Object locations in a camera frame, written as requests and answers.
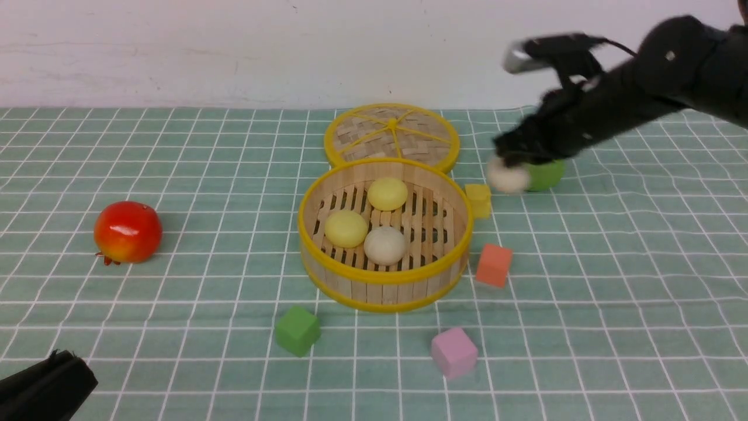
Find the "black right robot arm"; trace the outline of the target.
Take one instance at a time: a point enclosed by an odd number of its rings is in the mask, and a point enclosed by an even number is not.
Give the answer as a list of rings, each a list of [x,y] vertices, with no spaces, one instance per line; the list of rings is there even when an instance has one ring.
[[[723,31],[690,15],[665,19],[610,70],[591,53],[604,43],[611,40],[570,32],[517,40],[508,48],[506,72],[551,68],[561,86],[494,138],[507,167],[569,159],[685,109],[746,127],[746,24]]]

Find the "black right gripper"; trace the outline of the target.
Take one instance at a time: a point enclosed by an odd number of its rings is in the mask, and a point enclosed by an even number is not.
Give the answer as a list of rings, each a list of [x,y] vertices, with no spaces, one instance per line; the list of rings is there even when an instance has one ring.
[[[647,93],[633,64],[623,64],[543,96],[540,107],[519,125],[494,136],[495,154],[507,168],[568,159],[684,105]]]

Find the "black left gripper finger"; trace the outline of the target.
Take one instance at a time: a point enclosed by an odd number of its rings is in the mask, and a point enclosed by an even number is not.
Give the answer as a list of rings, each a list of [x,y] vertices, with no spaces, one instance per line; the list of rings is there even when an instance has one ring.
[[[2,420],[70,420],[99,382],[85,360],[54,350],[1,381]]]

